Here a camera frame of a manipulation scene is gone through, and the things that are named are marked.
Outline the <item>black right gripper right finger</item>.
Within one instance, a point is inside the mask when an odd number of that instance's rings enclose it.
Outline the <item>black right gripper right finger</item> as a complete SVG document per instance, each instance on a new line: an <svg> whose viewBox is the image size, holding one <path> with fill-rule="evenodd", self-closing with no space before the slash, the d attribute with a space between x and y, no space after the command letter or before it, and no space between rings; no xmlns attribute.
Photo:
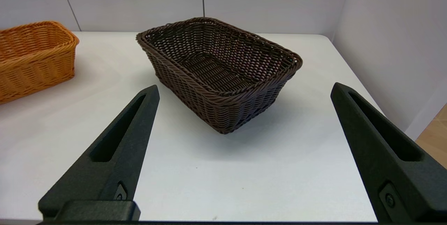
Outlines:
<svg viewBox="0 0 447 225"><path fill-rule="evenodd" d="M331 101L380 223L445 223L447 171L353 88Z"/></svg>

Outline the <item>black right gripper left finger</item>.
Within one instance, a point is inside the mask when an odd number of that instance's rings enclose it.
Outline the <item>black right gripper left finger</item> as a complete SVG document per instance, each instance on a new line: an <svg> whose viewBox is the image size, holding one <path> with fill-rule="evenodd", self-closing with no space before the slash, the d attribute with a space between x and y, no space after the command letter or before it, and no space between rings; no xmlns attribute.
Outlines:
<svg viewBox="0 0 447 225"><path fill-rule="evenodd" d="M141 90L38 203L44 220L139 220L134 202L160 100Z"/></svg>

